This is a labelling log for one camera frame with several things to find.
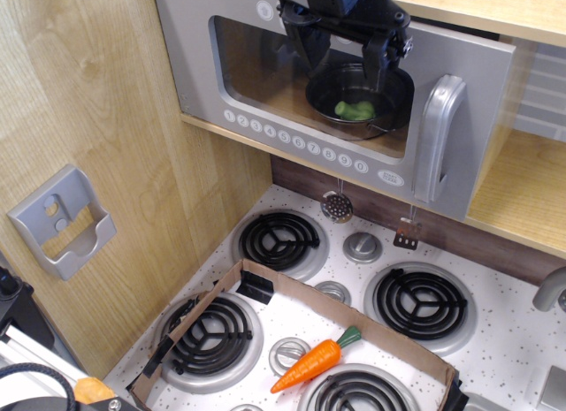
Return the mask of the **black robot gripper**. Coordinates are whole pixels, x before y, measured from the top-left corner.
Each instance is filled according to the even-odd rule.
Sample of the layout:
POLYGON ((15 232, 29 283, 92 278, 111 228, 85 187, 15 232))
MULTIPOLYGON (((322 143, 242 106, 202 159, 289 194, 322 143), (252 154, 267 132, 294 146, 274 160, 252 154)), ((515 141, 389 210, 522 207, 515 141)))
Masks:
POLYGON ((382 91, 412 48, 410 15, 393 0, 279 0, 287 38, 308 72, 316 71, 336 35, 363 45, 363 69, 382 91))

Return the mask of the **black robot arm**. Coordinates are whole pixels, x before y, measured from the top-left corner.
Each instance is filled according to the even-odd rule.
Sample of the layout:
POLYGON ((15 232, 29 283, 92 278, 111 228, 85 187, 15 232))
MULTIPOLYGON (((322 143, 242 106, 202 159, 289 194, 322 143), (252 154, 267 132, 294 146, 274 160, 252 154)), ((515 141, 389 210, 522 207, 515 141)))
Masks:
POLYGON ((311 70, 322 63, 333 35, 361 44, 364 76, 378 92, 412 48, 410 15, 393 0, 279 0, 279 15, 311 70))

